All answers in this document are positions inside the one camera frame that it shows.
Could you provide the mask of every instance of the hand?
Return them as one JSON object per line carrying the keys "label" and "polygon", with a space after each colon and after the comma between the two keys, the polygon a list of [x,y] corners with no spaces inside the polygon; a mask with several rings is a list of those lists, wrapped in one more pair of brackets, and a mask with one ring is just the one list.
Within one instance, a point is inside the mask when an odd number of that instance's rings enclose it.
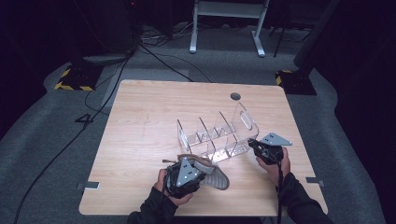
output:
{"label": "hand", "polygon": [[[164,169],[161,169],[160,173],[158,174],[158,180],[154,184],[154,188],[159,190],[160,192],[163,191],[163,180],[165,179],[165,177],[166,177],[166,171]],[[172,196],[169,196],[169,192],[168,191],[165,191],[164,194],[166,196],[168,196],[169,199],[172,201],[172,203],[174,203],[176,206],[179,206],[179,205],[182,205],[184,203],[187,203],[193,196],[192,193],[189,193],[186,196],[184,196],[183,198],[177,199],[177,198],[174,198]]]}
{"label": "hand", "polygon": [[[285,176],[288,173],[290,173],[290,160],[289,160],[288,150],[285,147],[282,147],[282,149],[283,149],[283,160],[281,161],[280,166],[282,168],[283,178],[285,178]],[[259,165],[260,165],[260,167],[262,167],[262,169],[267,171],[268,177],[277,186],[278,179],[279,179],[279,171],[278,171],[277,165],[276,164],[267,165],[259,157],[256,157],[256,161],[259,163]]]}

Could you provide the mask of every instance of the gray carpet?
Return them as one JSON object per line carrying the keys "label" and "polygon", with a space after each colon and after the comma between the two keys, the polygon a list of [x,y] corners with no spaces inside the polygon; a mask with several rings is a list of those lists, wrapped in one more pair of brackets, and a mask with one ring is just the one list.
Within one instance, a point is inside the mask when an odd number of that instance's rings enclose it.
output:
{"label": "gray carpet", "polygon": [[[188,35],[149,49],[170,55],[158,57],[197,82],[208,82],[207,76],[218,83],[275,85],[277,70],[296,69],[292,60],[301,43],[283,42],[274,58],[278,33],[268,37],[269,31],[263,30],[261,40],[267,56],[259,58],[250,37],[251,29],[204,30],[198,35],[196,54],[189,54]],[[299,38],[305,34],[290,31],[285,35]],[[193,63],[199,70],[175,57]],[[110,84],[109,80],[118,68],[115,64],[104,69],[98,84],[107,81],[96,91],[55,90],[66,66],[48,75],[44,82],[47,94],[21,116],[0,142],[0,223],[13,222],[22,196],[35,177],[81,130],[82,124],[75,123],[75,119],[96,113],[86,104],[94,109],[101,107],[109,95],[109,87],[114,86],[114,81]],[[169,80],[178,76],[141,51],[127,63],[122,75],[155,70],[166,72],[156,73],[152,79]],[[315,70],[310,78],[317,96],[288,95],[287,98],[317,177],[325,183],[322,192],[330,218],[335,223],[385,223],[375,186],[334,116],[337,102],[334,89]],[[104,112],[109,113],[110,109],[105,107]],[[98,114],[93,124],[54,161],[27,196],[18,223],[126,222],[126,217],[86,217],[78,211],[82,192],[76,185],[88,179],[106,121],[106,114]],[[287,217],[283,220],[292,223]]]}

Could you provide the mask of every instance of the black sleeve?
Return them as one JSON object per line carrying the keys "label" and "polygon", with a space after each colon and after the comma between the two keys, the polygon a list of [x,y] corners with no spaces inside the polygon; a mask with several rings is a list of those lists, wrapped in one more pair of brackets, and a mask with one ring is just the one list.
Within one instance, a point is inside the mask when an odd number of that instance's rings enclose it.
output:
{"label": "black sleeve", "polygon": [[323,213],[320,204],[306,194],[304,187],[292,173],[285,176],[282,190],[279,192],[279,200],[282,205],[288,207],[290,218],[297,224],[332,223]]}
{"label": "black sleeve", "polygon": [[161,193],[151,189],[151,193],[140,206],[140,212],[132,212],[128,216],[128,224],[167,224],[177,210],[177,206],[163,195],[163,205],[160,208]]}

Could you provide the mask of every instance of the person's left hand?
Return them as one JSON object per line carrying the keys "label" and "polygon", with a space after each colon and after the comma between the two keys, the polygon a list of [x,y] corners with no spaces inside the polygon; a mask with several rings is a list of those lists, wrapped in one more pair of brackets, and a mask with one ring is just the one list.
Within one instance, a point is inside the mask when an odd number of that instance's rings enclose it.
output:
{"label": "person's left hand", "polygon": [[[160,172],[158,173],[158,180],[154,184],[154,188],[159,190],[160,192],[163,191],[163,181],[164,181],[165,177],[166,177],[166,170],[161,169]],[[184,203],[187,203],[193,196],[192,193],[189,193],[186,196],[184,196],[183,198],[177,199],[177,198],[174,198],[172,196],[169,196],[168,191],[165,191],[164,194],[166,196],[168,196],[169,199],[172,201],[172,203],[174,203],[176,206],[179,206],[179,205],[182,205]]]}

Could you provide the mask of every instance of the clear acrylic rack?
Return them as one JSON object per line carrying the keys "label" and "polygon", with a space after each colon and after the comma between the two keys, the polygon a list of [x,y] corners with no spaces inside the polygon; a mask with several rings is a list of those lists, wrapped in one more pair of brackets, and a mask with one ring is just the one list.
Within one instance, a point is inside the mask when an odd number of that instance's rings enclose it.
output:
{"label": "clear acrylic rack", "polygon": [[186,134],[177,120],[177,137],[184,151],[212,161],[224,161],[248,152],[248,139],[259,135],[259,128],[241,103],[237,103],[231,122],[219,112],[215,125],[206,127],[199,118],[196,133]]}

